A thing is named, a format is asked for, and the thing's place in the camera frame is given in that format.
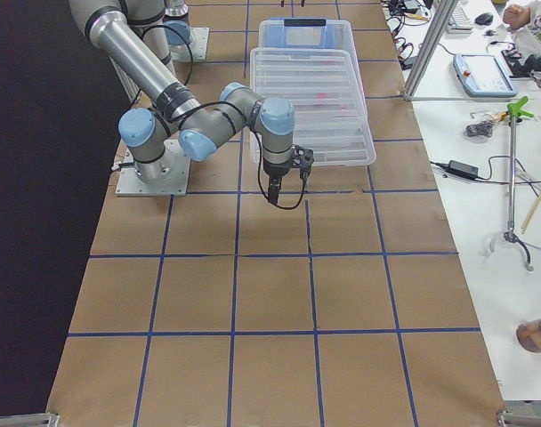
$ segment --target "computer mouse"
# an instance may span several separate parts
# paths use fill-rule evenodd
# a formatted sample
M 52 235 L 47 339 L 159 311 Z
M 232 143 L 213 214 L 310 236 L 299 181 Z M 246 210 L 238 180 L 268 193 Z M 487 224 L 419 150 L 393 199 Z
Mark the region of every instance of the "computer mouse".
M 490 12 L 485 12 L 482 15 L 478 15 L 474 20 L 478 25 L 490 25 L 494 20 L 494 15 Z

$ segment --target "plastic bin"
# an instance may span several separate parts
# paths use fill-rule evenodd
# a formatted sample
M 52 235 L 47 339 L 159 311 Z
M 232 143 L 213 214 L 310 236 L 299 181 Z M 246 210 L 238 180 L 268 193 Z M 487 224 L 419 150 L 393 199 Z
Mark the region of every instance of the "plastic bin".
M 311 21 L 324 25 L 261 23 L 261 47 L 251 51 L 251 87 L 293 103 L 294 143 L 314 150 L 314 165 L 370 165 L 375 150 L 351 26 L 344 20 Z M 258 162 L 252 134 L 250 146 Z

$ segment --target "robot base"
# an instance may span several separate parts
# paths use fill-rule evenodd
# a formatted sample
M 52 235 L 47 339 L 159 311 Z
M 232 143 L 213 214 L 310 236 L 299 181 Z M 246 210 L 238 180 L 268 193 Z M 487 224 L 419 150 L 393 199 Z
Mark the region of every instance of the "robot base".
M 150 196 L 185 196 L 190 176 L 190 158 L 184 153 L 176 140 L 166 141 L 166 149 L 176 158 L 176 163 L 170 173 L 154 181 L 142 181 L 133 167 L 125 167 L 120 171 L 116 195 L 119 197 L 150 197 Z M 126 163 L 133 162 L 132 154 L 126 151 Z
M 190 45 L 193 53 L 193 61 L 201 62 L 207 59 L 207 42 L 209 41 L 209 28 L 191 28 L 191 33 L 195 37 L 195 42 Z M 174 49 L 170 46 L 172 60 L 174 62 L 190 62 L 190 54 L 185 45 L 181 49 Z

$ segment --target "keyboard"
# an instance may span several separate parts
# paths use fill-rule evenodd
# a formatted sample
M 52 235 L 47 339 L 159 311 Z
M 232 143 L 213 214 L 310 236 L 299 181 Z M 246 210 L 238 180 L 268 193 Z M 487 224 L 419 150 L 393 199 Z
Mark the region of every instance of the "keyboard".
M 474 25 L 472 24 L 472 20 L 468 18 L 463 7 L 460 4 L 457 4 L 448 21 L 447 32 L 471 33 L 473 29 Z

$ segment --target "green clamp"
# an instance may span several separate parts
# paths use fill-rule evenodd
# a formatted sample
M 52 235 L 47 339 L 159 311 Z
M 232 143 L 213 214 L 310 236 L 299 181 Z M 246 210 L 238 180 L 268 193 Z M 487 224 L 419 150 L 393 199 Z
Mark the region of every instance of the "green clamp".
M 532 113 L 521 109 L 526 102 L 528 102 L 528 97 L 524 96 L 519 101 L 508 104 L 508 113 L 510 114 L 510 117 L 533 117 L 534 115 Z

